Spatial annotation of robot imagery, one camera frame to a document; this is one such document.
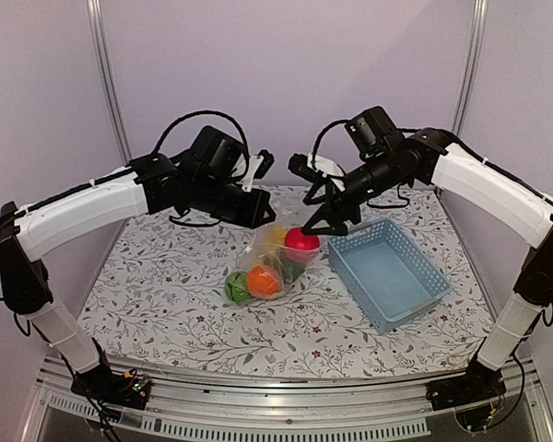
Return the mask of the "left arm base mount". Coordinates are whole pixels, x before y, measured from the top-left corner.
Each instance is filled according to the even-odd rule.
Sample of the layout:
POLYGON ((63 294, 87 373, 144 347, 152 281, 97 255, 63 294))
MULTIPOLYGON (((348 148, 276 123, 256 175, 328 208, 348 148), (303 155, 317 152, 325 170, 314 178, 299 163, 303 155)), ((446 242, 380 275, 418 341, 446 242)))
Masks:
POLYGON ((115 374, 106 354, 92 339, 99 363, 83 374, 74 373, 71 391, 79 396, 105 404, 145 410, 151 392, 151 379, 147 374, 138 374, 135 368, 123 374, 115 374))

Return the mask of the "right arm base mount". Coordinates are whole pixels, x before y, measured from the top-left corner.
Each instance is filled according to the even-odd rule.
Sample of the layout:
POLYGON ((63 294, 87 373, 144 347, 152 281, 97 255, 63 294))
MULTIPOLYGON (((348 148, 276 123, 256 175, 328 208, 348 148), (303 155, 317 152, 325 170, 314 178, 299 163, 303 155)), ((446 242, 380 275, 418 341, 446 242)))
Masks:
POLYGON ((471 433, 489 429, 504 401, 506 386, 501 371, 491 370, 475 358, 464 374, 434 380, 426 385, 433 411, 452 409, 456 422, 471 433))

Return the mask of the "clear zip top bag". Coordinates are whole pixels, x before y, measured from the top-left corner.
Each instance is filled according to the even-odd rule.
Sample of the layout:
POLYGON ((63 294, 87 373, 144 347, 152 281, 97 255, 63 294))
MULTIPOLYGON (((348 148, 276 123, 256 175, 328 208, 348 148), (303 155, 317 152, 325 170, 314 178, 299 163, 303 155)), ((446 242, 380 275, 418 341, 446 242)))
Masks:
MULTIPOLYGON (((294 227, 302 228, 302 222, 308 216, 309 208, 301 202, 301 198, 299 196, 295 195, 280 195, 275 199, 273 206, 276 210, 276 220, 265 226, 259 227, 259 229, 255 231, 252 243, 243 249, 232 272, 242 271, 248 273, 255 266, 273 269, 278 274, 281 284, 281 291, 271 297, 258 297, 253 295, 252 301, 240 304, 251 303, 255 300, 271 300, 283 297, 290 289, 293 288, 295 283, 300 280, 299 278, 294 283, 287 285, 283 282, 278 272, 278 267, 280 261, 287 257, 286 248, 285 245, 277 246, 269 244, 268 236, 274 227, 283 227, 287 230, 287 232, 294 227)), ((323 244, 323 238, 321 236, 317 237, 321 241, 321 247, 319 249, 320 252, 323 244)), ((305 272, 312 262, 315 261, 319 252, 311 262, 306 263, 307 267, 305 272)))

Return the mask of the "green toy pepper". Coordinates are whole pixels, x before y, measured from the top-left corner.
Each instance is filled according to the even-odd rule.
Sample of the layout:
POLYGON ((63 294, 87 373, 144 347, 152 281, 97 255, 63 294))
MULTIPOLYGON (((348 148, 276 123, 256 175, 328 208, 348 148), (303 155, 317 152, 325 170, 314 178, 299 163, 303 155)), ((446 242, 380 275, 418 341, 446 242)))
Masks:
POLYGON ((279 263, 278 272, 287 285, 297 281, 305 272, 306 267, 307 264, 304 262, 294 262, 285 257, 279 263))

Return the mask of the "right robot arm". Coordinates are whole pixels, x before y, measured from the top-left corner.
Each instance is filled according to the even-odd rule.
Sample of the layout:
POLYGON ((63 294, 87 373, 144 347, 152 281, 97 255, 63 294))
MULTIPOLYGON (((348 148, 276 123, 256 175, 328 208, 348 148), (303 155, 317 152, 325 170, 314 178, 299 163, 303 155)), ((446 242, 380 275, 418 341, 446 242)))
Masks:
POLYGON ((303 202, 317 210, 305 223, 306 235, 345 236, 357 224, 360 207, 398 185, 419 181, 452 192, 498 219, 529 247, 512 295, 488 337, 458 382, 465 401, 478 401, 492 389, 499 371, 553 302, 553 198, 475 153, 443 129, 397 127, 381 106, 343 125, 362 161, 342 171, 315 151, 295 154, 289 170, 310 182, 303 202))

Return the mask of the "green toy watermelon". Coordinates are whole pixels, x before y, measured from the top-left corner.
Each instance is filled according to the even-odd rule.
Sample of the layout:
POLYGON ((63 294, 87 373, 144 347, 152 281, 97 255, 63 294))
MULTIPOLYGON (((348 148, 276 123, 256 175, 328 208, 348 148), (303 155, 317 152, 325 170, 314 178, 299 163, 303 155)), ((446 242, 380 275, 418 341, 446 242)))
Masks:
POLYGON ((225 293, 228 300, 234 303, 252 301, 253 295, 247 285, 247 273, 236 271, 229 274, 225 281, 225 293))

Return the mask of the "red toy apple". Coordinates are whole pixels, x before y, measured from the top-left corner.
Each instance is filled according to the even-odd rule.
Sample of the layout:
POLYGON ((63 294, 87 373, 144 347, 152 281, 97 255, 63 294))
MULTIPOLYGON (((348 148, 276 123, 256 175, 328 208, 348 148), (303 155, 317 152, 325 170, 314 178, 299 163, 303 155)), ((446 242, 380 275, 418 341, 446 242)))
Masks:
POLYGON ((311 262, 320 247, 320 239, 317 236, 303 234, 300 227, 290 229, 285 236, 286 255, 292 262, 311 262))

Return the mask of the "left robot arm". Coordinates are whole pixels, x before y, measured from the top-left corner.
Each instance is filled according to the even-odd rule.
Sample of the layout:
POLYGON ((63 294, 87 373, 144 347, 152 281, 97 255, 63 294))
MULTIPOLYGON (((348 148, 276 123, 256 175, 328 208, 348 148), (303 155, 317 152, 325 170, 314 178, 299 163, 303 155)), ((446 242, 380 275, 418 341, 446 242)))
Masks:
POLYGON ((4 204, 0 214, 0 282, 6 306, 24 316, 67 360, 100 400, 118 392, 99 347, 77 327, 48 285, 43 258, 94 230, 172 208, 195 210, 227 224, 256 229, 275 220, 270 194, 253 187, 274 163, 262 150, 205 126, 190 148, 174 157, 160 152, 42 202, 4 204))

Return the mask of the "yellow toy pear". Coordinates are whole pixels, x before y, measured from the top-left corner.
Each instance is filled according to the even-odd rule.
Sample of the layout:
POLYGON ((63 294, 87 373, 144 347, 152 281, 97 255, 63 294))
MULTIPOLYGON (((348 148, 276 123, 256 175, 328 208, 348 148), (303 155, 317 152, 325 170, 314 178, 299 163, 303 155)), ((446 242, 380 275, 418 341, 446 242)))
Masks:
POLYGON ((268 236, 268 243, 277 245, 277 246, 284 246, 286 235, 287 235, 287 230, 285 228, 274 227, 268 236))

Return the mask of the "orange toy fruit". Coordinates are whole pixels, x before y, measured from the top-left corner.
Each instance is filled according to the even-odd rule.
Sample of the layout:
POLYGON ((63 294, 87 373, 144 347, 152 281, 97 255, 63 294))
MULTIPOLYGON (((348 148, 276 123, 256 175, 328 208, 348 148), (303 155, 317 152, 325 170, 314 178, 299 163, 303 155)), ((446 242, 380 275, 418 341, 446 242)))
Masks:
POLYGON ((271 297, 281 291, 278 274, 262 266, 255 266, 247 273, 247 286, 251 294, 258 297, 271 297))

